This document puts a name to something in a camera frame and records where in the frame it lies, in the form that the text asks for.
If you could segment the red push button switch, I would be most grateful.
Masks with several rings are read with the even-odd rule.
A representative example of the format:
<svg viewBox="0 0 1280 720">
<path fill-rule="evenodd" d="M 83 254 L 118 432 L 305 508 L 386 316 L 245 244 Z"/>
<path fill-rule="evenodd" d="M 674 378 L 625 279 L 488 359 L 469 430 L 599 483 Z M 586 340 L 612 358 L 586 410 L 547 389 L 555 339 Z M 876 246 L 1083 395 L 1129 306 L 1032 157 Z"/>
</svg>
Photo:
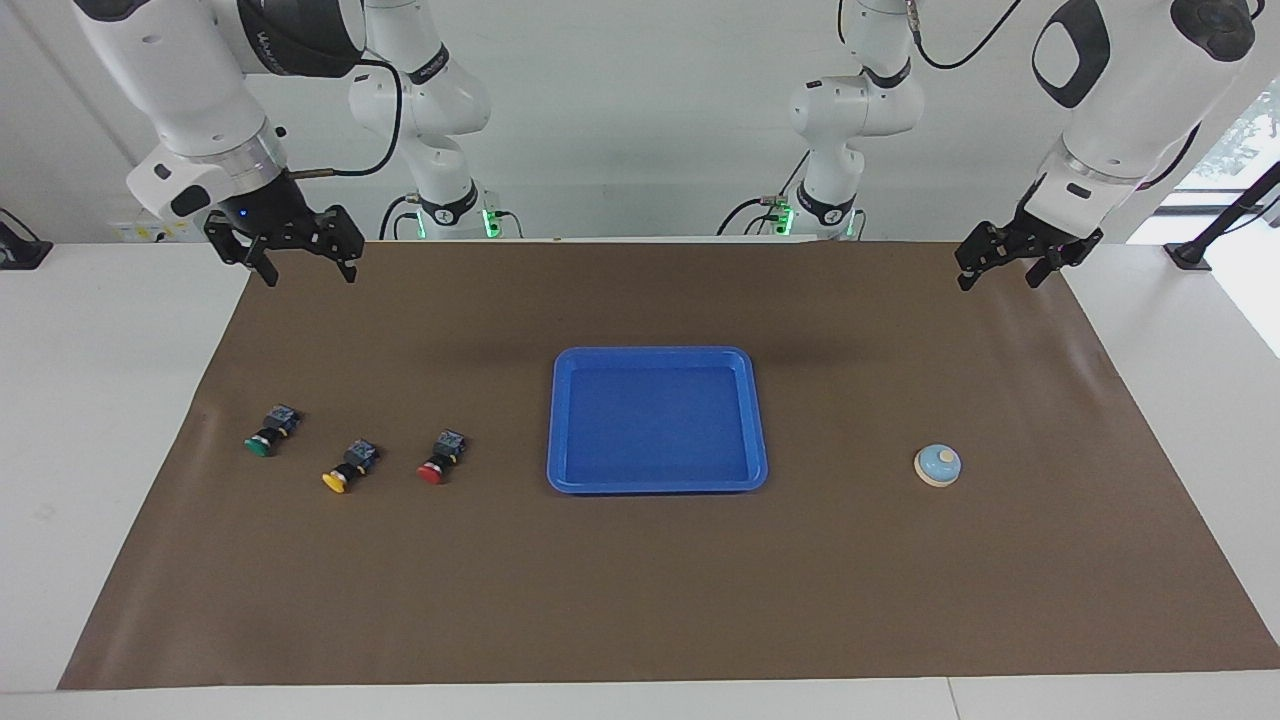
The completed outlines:
<svg viewBox="0 0 1280 720">
<path fill-rule="evenodd" d="M 428 460 L 417 468 L 419 477 L 429 484 L 444 484 L 448 474 L 465 456 L 467 447 L 468 439 L 465 434 L 444 429 L 433 442 Z"/>
</svg>

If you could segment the bright window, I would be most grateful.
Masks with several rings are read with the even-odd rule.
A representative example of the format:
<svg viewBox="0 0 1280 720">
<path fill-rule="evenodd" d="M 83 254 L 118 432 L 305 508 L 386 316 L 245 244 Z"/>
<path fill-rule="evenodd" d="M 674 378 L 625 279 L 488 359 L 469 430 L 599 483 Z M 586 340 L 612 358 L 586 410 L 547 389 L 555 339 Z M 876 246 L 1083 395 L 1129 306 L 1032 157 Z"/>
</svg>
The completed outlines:
<svg viewBox="0 0 1280 720">
<path fill-rule="evenodd" d="M 1162 208 L 1224 208 L 1280 160 L 1280 76 L 1233 122 Z"/>
</svg>

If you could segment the brown table mat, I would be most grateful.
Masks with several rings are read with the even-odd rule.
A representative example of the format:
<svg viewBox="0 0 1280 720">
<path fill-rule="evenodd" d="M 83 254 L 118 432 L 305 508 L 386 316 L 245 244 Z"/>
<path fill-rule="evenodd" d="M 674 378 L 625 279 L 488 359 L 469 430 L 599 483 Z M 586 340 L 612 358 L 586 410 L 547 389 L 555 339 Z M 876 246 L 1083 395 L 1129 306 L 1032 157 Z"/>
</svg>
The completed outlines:
<svg viewBox="0 0 1280 720">
<path fill-rule="evenodd" d="M 1280 646 L 1064 279 L 943 243 L 379 243 L 251 279 L 64 689 L 1199 673 Z M 728 345 L 745 495 L 547 480 L 579 346 Z M 278 404 L 270 457 L 244 441 Z M 444 430 L 444 484 L 417 468 Z M 380 450 L 338 495 L 323 474 Z M 928 445 L 950 487 L 914 471 Z"/>
</svg>

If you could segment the green push button switch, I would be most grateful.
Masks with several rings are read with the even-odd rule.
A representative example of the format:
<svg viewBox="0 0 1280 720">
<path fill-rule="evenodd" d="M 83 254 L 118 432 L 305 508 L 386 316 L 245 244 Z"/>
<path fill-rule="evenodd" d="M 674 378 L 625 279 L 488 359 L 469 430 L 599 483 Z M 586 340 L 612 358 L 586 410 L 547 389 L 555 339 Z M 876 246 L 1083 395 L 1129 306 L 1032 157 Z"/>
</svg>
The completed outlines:
<svg viewBox="0 0 1280 720">
<path fill-rule="evenodd" d="M 278 404 L 265 415 L 261 427 L 244 441 L 244 447 L 259 457 L 270 457 L 276 446 L 294 433 L 302 414 Z"/>
</svg>

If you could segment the white socket box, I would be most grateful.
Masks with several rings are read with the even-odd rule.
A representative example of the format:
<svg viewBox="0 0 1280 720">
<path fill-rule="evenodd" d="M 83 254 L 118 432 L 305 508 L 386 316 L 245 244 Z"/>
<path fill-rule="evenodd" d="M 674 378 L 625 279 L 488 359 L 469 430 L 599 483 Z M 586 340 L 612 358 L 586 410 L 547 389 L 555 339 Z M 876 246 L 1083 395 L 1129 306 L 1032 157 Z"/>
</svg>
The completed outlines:
<svg viewBox="0 0 1280 720">
<path fill-rule="evenodd" d="M 123 243 L 204 243 L 209 210 L 163 222 L 132 197 L 114 197 L 106 205 L 105 222 L 113 238 Z"/>
</svg>

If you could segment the light blue call bell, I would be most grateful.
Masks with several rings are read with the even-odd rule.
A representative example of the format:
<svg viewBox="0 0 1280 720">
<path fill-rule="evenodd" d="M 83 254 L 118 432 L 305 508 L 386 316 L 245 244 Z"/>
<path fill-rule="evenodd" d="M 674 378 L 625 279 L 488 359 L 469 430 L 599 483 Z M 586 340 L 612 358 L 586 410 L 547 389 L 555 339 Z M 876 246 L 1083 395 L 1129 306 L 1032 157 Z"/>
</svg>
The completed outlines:
<svg viewBox="0 0 1280 720">
<path fill-rule="evenodd" d="M 913 468 L 928 486 L 945 488 L 952 486 L 961 475 L 963 460 L 959 452 L 947 445 L 928 445 L 916 451 Z"/>
</svg>

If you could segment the black table mount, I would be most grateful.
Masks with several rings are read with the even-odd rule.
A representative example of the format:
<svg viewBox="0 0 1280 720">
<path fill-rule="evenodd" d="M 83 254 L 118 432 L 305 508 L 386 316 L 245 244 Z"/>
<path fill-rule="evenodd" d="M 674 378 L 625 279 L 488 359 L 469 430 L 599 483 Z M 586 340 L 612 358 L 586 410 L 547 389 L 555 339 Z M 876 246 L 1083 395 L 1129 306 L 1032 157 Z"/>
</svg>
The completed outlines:
<svg viewBox="0 0 1280 720">
<path fill-rule="evenodd" d="M 52 242 L 42 240 L 19 217 L 0 206 L 0 270 L 37 269 L 52 247 Z"/>
</svg>

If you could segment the black pole stand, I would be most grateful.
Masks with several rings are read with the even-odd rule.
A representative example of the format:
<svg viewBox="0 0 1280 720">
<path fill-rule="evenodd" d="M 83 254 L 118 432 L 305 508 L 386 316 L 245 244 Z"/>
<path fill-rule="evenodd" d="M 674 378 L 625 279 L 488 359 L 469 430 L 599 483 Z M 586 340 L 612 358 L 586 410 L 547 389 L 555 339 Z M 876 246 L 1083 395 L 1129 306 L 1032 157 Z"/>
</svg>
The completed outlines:
<svg viewBox="0 0 1280 720">
<path fill-rule="evenodd" d="M 1210 272 L 1212 266 L 1204 260 L 1210 246 L 1230 231 L 1243 228 L 1240 219 L 1252 214 L 1256 219 L 1267 211 L 1258 205 L 1280 187 L 1280 160 L 1276 160 L 1261 174 L 1238 199 L 1224 210 L 1193 240 L 1181 243 L 1166 243 L 1165 252 L 1175 266 L 1187 272 Z"/>
</svg>

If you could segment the yellow push button switch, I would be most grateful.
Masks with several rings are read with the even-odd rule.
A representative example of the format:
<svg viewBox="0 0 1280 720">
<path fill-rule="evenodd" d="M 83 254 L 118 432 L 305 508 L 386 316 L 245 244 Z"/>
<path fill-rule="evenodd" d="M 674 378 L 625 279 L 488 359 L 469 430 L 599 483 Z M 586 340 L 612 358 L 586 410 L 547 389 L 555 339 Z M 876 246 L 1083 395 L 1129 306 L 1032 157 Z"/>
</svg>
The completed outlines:
<svg viewBox="0 0 1280 720">
<path fill-rule="evenodd" d="M 375 443 L 356 439 L 343 452 L 342 461 L 323 474 L 323 483 L 330 491 L 343 495 L 362 480 L 376 466 L 381 455 Z"/>
</svg>

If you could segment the blue plastic tray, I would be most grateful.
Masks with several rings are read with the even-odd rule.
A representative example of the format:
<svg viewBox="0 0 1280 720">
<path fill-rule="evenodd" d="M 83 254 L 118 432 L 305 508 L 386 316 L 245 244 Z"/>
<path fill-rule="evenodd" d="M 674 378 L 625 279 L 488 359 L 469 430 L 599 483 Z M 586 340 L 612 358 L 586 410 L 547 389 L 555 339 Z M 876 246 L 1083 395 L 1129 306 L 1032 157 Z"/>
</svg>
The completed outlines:
<svg viewBox="0 0 1280 720">
<path fill-rule="evenodd" d="M 771 473 L 731 346 L 573 347 L 553 365 L 547 480 L 571 496 L 741 495 Z"/>
</svg>

